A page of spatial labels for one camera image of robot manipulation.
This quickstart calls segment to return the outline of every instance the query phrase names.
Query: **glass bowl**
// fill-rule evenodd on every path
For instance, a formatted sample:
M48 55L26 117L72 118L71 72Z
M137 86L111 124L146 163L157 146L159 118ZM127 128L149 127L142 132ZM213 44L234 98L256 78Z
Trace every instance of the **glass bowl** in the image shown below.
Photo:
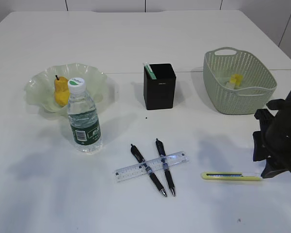
M107 89L107 75L96 67L73 63L50 67L33 76L25 86L28 104L40 105L45 110L54 113L66 113L66 106L61 107L54 98L55 75L64 76L68 80L80 77L85 80L86 89L95 103L101 102Z

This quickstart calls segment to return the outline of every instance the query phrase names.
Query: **green plastic basket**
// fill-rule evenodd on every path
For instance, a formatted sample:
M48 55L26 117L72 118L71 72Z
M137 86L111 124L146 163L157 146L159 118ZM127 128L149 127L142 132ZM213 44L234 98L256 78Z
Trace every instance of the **green plastic basket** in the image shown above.
M220 50L233 50L233 55L218 55ZM241 74L240 89L225 87L231 75ZM277 87L276 80L253 54L223 47L205 54L204 83L214 107L221 113L253 114L263 108Z

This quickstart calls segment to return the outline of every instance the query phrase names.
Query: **green label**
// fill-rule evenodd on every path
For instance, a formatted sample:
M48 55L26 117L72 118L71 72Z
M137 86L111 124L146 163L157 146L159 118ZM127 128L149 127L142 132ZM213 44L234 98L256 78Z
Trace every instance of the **green label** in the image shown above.
M80 145L91 145L100 139L100 126L99 121L87 128L79 129L71 125L73 137L76 143Z

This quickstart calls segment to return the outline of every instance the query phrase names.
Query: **plastic bottle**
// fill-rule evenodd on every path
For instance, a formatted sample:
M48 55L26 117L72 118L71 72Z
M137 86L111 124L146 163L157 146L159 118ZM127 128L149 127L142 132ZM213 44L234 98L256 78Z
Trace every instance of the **plastic bottle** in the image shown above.
M86 91L82 78L73 78L68 82L70 97L68 117L75 147L82 152L92 152L102 146L100 125L96 105Z

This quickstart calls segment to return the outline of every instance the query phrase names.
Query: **black pen holder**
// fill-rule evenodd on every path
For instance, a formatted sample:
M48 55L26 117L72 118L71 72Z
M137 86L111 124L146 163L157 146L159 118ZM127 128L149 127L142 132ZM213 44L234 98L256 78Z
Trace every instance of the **black pen holder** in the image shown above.
M147 110L167 109L174 105L176 75L171 64L151 64L156 79L144 67L144 98Z

